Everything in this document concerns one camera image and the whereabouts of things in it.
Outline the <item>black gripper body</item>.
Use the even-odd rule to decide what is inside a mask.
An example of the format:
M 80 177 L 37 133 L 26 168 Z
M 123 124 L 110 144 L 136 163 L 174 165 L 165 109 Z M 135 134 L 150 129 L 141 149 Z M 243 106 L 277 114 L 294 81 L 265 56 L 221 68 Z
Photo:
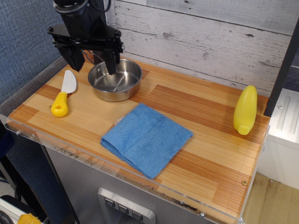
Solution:
M 47 28 L 53 43 L 62 49 L 86 49 L 123 52 L 121 32 L 104 24 L 101 15 L 92 9 L 85 11 L 59 11 L 63 24 Z

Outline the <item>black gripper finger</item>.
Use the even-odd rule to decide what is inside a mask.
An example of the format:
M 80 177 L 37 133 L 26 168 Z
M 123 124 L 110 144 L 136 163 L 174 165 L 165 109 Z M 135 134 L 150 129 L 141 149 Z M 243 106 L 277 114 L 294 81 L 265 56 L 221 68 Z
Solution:
M 113 50 L 102 51 L 102 57 L 110 75 L 116 72 L 116 65 L 120 63 L 120 53 Z
M 85 58 L 81 50 L 60 48 L 59 52 L 73 70 L 79 72 L 82 69 Z

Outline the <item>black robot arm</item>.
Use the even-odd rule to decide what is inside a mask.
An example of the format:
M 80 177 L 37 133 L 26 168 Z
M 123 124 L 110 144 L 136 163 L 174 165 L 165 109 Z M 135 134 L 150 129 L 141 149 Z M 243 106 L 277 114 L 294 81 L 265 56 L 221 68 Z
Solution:
M 81 70 L 85 62 L 83 50 L 99 51 L 108 73 L 114 74 L 123 43 L 121 32 L 103 20 L 110 6 L 104 6 L 101 0 L 55 0 L 53 7 L 63 23 L 48 27 L 47 32 L 70 67 Z

